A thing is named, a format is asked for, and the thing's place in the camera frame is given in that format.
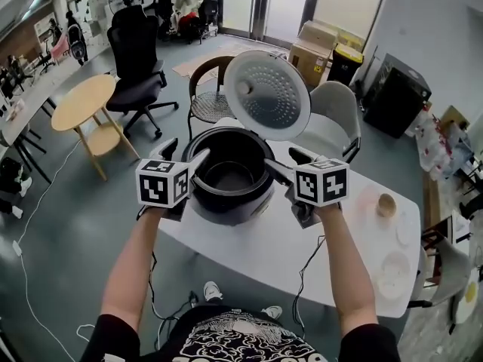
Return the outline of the person's right forearm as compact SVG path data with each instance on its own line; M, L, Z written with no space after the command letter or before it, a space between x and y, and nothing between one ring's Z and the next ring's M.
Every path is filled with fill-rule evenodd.
M331 289L343 336L377 324L374 288L349 227L337 204L315 208L327 242Z

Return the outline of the pale yellow cardboard box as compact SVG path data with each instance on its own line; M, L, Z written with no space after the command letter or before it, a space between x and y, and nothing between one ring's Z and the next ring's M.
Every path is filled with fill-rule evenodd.
M344 29L337 30L337 43L344 44L358 52L362 53L365 47L366 39L352 34Z

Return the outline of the person's left white shoe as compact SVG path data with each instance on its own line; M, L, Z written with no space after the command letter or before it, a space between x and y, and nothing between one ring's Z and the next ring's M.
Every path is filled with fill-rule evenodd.
M206 303L221 304L223 301L223 294L214 281L207 281L205 283L203 293Z

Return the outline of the flattened cardboard floor sheets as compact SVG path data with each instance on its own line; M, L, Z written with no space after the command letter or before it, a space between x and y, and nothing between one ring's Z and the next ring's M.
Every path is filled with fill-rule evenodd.
M204 62L214 59L215 57L223 56L237 56L245 51L267 51L272 54L282 55L288 57L289 50L286 48L279 48L269 44L262 43L228 43L228 45L219 46L215 51L208 52L198 57L194 57L191 60L183 62L172 68L179 76L191 77L194 71Z

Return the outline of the white plastic basket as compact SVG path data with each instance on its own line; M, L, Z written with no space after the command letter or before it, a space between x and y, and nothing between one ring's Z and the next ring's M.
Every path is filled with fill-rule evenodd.
M410 275L408 258L400 251L389 253L377 273L376 288L385 299L399 299L406 291Z

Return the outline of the black pot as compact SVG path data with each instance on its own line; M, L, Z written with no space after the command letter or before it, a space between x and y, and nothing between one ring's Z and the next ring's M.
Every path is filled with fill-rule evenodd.
M213 127L194 137L182 160L199 152L210 153L192 178L193 194L200 202L233 207L259 198L273 182L264 160L274 154L265 140L240 127Z

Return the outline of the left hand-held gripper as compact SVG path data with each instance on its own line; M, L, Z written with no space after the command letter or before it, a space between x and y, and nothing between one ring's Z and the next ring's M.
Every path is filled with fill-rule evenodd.
M143 207L165 209L166 219L180 222L190 193L190 180L209 157L209 148L198 152L186 163L171 161L178 145L170 138L156 146L149 158L136 168L138 203Z

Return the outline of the row of white plastic jugs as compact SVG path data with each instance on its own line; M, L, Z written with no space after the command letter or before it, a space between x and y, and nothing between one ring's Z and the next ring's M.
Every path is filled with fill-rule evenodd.
M433 180L453 176L471 157L466 126L464 120L438 119L428 112L420 113L414 136L420 166Z

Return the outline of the person's black printed shirt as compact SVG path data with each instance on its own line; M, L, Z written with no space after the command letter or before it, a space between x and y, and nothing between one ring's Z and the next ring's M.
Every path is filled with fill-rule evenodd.
M98 317L80 362L325 362L322 354L262 312L200 305L188 310L158 351L142 355L137 333L110 314Z

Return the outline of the large cardboard box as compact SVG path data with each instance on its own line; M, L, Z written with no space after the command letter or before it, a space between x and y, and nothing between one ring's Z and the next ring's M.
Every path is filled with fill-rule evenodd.
M333 47L334 44L319 45L298 39L291 45L288 61L300 73L307 85L317 87Z

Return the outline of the black bin yellow lid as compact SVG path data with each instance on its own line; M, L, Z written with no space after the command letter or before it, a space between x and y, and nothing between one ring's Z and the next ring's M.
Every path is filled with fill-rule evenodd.
M332 52L332 64L328 81L338 81L349 86L355 73L364 62L364 55L354 48L338 43Z

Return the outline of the dark blue rice cooker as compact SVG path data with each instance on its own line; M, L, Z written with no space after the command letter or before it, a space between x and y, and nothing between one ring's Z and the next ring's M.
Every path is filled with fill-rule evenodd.
M300 73L285 59L266 51L245 51L234 57L224 77L224 93L239 121L269 145L301 134L309 123L311 99ZM192 209L221 225L238 225L258 216L269 203L273 182L259 198L233 207L217 207L194 196Z

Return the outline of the long gray table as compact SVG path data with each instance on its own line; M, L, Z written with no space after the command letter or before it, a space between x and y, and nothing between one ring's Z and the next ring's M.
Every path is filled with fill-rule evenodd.
M12 146L14 141L28 126L38 110L48 101L55 92L56 87L52 84L41 86L23 93L8 106L6 115L0 120L0 143L3 146Z

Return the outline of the black office chair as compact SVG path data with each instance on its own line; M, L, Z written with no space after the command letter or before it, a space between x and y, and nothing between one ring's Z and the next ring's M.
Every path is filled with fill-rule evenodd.
M118 81L106 108L110 112L135 112L125 125L124 135L143 115L155 127L155 138L162 136L161 128L151 114L152 109L166 106L179 108L176 101L160 103L158 96L168 83L164 61L157 57L158 18L147 15L140 5L122 8L112 17L107 31L115 59Z

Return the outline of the gray upholstered chair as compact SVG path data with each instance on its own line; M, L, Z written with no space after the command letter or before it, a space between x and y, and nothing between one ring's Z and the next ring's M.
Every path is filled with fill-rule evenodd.
M338 81L310 93L312 112L305 130L292 142L327 158L351 162L361 147L355 94Z
M436 249L439 255L439 276L436 290L430 299L418 299L427 281L428 272L426 251ZM421 236L420 258L416 279L407 308L429 308L449 300L461 292L469 280L471 265L469 257L458 250L451 242L438 232L427 232Z

